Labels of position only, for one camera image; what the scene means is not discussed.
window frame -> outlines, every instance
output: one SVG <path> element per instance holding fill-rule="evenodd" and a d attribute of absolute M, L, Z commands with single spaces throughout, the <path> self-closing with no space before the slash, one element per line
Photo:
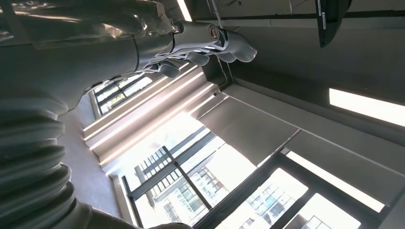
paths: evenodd
<path fill-rule="evenodd" d="M 222 221 L 224 221 L 229 215 L 231 215 L 241 204 L 243 204 L 243 202 L 247 201 L 248 198 L 258 189 L 258 187 L 263 185 L 277 169 L 281 168 L 286 173 L 290 174 L 292 177 L 301 182 L 303 185 L 308 187 L 308 190 L 302 197 L 297 199 L 287 210 L 285 210 L 283 215 L 281 215 L 278 220 L 275 221 L 274 224 L 271 226 L 271 229 L 284 228 L 298 214 L 298 212 L 305 206 L 305 204 L 317 193 L 325 197 L 328 201 L 330 201 L 343 211 L 347 212 L 356 220 L 358 220 L 361 223 L 359 229 L 377 229 L 387 214 L 387 206 L 384 207 L 380 213 L 378 213 L 368 206 L 364 205 L 363 203 L 359 202 L 349 194 L 330 184 L 328 181 L 320 178 L 303 166 L 294 162 L 285 155 L 286 152 L 289 152 L 289 150 L 287 150 L 285 146 L 295 136 L 297 136 L 300 131 L 301 130 L 296 131 L 289 139 L 287 139 L 287 141 L 285 141 L 276 151 L 274 151 L 260 167 L 258 167 L 250 176 L 248 176 L 238 187 L 232 190 L 215 207 L 212 207 L 208 203 L 200 190 L 190 180 L 190 177 L 180 167 L 182 163 L 196 154 L 202 147 L 204 147 L 208 142 L 216 137 L 212 132 L 209 132 L 202 139 L 194 143 L 191 147 L 181 153 L 177 158 L 173 158 L 173 152 L 165 149 L 167 151 L 166 153 L 171 156 L 172 161 L 168 163 L 163 169 L 158 171 L 158 173 L 153 175 L 149 180 L 154 179 L 154 183 L 158 183 L 160 179 L 164 177 L 160 175 L 160 173 L 163 173 L 167 169 L 171 171 L 174 171 L 174 169 L 179 169 L 184 178 L 187 180 L 190 187 L 195 191 L 195 193 L 208 209 L 208 213 L 197 223 L 195 223 L 193 225 L 193 228 L 211 229 L 216 228 L 219 224 L 221 224 Z M 146 193 L 148 189 L 141 188 L 142 191 L 139 191 L 140 187 L 138 187 L 138 190 L 135 189 L 131 192 L 129 191 L 125 177 L 123 177 L 123 180 L 128 191 L 128 197 L 131 200 L 131 204 L 133 205 L 135 218 L 138 222 L 138 225 L 142 227 L 141 219 L 139 217 L 139 213 L 137 212 L 134 198 L 141 197 L 143 194 Z M 252 202 L 254 202 L 260 196 L 261 195 L 258 195 Z M 276 203 L 278 203 L 278 199 L 276 199 L 276 201 L 269 209 L 271 209 Z M 286 201 L 285 204 L 280 203 L 280 205 L 284 207 L 288 203 L 289 200 Z"/>
<path fill-rule="evenodd" d="M 139 77 L 123 86 L 121 86 L 120 84 L 124 83 L 126 80 L 128 80 L 128 78 L 130 77 L 135 77 L 139 75 Z M 128 98 L 132 97 L 133 95 L 137 94 L 138 92 L 142 91 L 143 89 L 145 89 L 146 87 L 148 87 L 149 85 L 151 85 L 153 82 L 157 81 L 160 77 L 162 77 L 163 75 L 160 75 L 159 77 L 155 77 L 152 76 L 150 74 L 146 75 L 144 73 L 140 73 L 140 74 L 135 74 L 133 76 L 129 76 L 125 79 L 122 80 L 116 80 L 114 81 L 111 80 L 110 83 L 106 86 L 104 86 L 103 88 L 101 88 L 99 91 L 94 91 L 94 98 L 96 100 L 96 105 L 97 105 L 97 109 L 99 111 L 99 113 L 101 115 L 105 115 L 108 112 L 110 112 L 111 110 L 113 110 L 115 107 L 117 107 L 118 105 L 120 105 L 121 103 L 123 103 L 125 100 L 127 100 Z M 147 79 L 149 78 L 151 80 L 151 82 L 149 82 L 146 86 L 142 87 L 141 89 L 139 89 L 138 91 L 132 93 L 132 94 L 126 94 L 126 91 L 131 88 L 132 86 L 135 86 L 137 83 L 139 83 L 140 81 L 142 81 L 143 79 Z M 102 95 L 105 92 L 108 92 L 109 90 L 113 90 L 113 88 L 116 87 L 117 90 L 114 91 L 113 93 L 111 93 L 109 96 L 107 96 L 106 98 L 104 98 L 103 100 L 99 100 L 99 96 Z M 119 101 L 113 103 L 111 105 L 111 108 L 106 111 L 103 112 L 102 110 L 102 106 L 106 105 L 109 101 L 113 100 L 114 98 L 117 98 L 118 96 L 123 95 L 123 98 L 121 98 Z"/>

wall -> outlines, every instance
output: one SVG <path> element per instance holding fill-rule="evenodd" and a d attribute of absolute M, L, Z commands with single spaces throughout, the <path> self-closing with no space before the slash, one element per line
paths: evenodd
<path fill-rule="evenodd" d="M 199 119 L 254 165 L 283 144 L 297 128 L 228 98 Z"/>
<path fill-rule="evenodd" d="M 373 198 L 391 205 L 405 186 L 404 147 L 237 85 L 224 94 L 200 121 L 252 162 L 300 128 L 289 149 Z"/>
<path fill-rule="evenodd" d="M 378 229 L 402 229 L 405 225 L 405 195 L 403 195 L 394 209 L 388 214 Z"/>

ceiling beam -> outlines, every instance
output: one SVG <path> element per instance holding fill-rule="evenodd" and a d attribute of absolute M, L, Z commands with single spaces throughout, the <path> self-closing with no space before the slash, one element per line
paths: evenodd
<path fill-rule="evenodd" d="M 217 20 L 201 21 L 218 25 Z M 222 20 L 224 26 L 318 28 L 316 19 L 231 19 Z M 341 29 L 405 29 L 405 17 L 345 18 Z"/>

metal screw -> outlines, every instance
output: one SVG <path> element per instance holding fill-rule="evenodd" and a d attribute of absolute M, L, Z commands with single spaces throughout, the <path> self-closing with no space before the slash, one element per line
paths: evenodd
<path fill-rule="evenodd" d="M 216 26 L 210 26 L 210 35 L 212 37 L 213 40 L 217 40 L 219 37 L 219 31 L 218 28 Z"/>
<path fill-rule="evenodd" d="M 179 33 L 180 32 L 180 27 L 177 26 L 177 25 L 172 25 L 171 30 L 173 31 L 173 33 Z"/>

robotic arm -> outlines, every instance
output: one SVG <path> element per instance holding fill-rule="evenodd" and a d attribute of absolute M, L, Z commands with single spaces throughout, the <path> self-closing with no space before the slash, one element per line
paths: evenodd
<path fill-rule="evenodd" d="M 176 77 L 168 60 L 210 55 L 249 62 L 256 50 L 212 24 L 169 20 L 152 1 L 0 0 L 0 228 L 136 228 L 75 198 L 57 117 L 104 80 Z"/>

